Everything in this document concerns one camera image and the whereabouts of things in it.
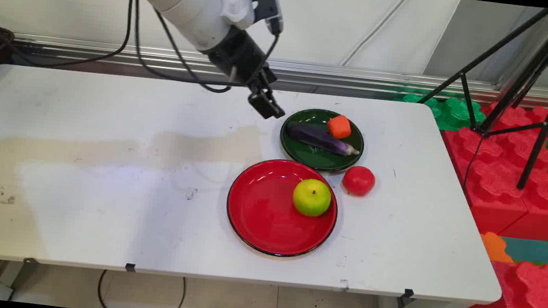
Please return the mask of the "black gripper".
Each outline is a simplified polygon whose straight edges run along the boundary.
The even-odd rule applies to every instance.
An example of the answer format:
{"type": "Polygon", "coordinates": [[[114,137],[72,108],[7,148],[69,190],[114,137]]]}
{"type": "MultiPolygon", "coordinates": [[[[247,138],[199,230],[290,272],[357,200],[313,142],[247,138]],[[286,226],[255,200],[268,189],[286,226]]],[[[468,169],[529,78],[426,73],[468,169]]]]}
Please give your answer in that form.
{"type": "Polygon", "coordinates": [[[271,83],[277,77],[269,67],[266,53],[247,31],[230,26],[226,36],[215,47],[202,51],[227,79],[209,80],[218,85],[251,88],[248,102],[264,119],[283,117],[285,111],[277,104],[271,83]]]}

